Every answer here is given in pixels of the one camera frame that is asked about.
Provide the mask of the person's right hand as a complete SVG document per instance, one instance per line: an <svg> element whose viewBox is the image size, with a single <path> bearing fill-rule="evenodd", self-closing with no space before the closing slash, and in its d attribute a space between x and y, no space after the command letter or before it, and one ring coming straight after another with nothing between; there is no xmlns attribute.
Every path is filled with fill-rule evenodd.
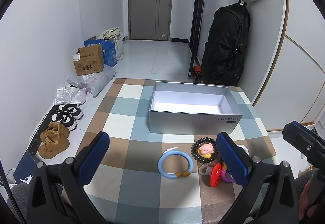
<svg viewBox="0 0 325 224"><path fill-rule="evenodd" d="M299 220L301 221L305 216L311 217L315 210L317 209L317 205L311 206L309 210L306 210L309 205L309 190L310 190L311 180L307 182L305 185L300 197L299 197Z"/></svg>

